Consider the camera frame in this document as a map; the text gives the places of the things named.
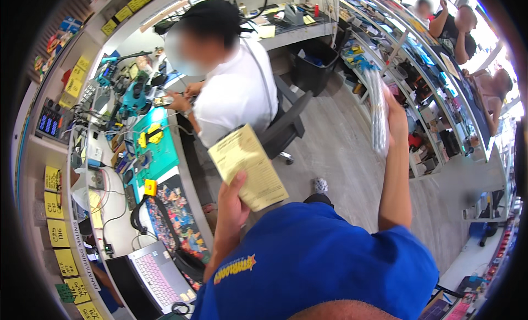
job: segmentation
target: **yellow notepad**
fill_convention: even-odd
[[[254,212],[288,198],[264,148],[249,124],[232,132],[208,151],[226,183],[244,170],[246,182],[240,190],[240,199]]]

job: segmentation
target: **green sticky note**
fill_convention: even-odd
[[[55,288],[57,289],[57,292],[64,303],[73,303],[75,297],[73,297],[68,284],[55,285]]]

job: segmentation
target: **green cutting mat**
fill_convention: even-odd
[[[162,107],[151,110],[139,122],[137,122],[132,130],[136,132],[147,132],[152,123],[159,123],[162,127],[167,126],[167,110]],[[163,130],[163,138],[159,144],[147,144],[146,148],[141,148],[137,144],[139,133],[132,134],[134,135],[136,157],[139,157],[148,150],[152,152],[152,162],[150,162],[149,168],[143,169],[142,171],[135,174],[139,187],[144,185],[143,179],[157,180],[171,168],[180,163],[180,160],[178,160],[178,155],[176,154],[176,149],[174,148],[174,142],[172,140],[172,135],[169,128],[165,128]]]

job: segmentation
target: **plastic bag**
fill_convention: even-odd
[[[370,115],[372,119],[371,144],[372,149],[379,155],[387,157],[389,152],[389,121],[387,114],[389,108],[385,103],[383,83],[378,70],[365,70],[366,88],[370,93]]]

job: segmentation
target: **blue t-shirt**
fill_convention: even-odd
[[[198,292],[192,319],[287,319],[351,299],[416,319],[438,282],[431,253],[402,226],[370,235],[314,202],[265,214]]]

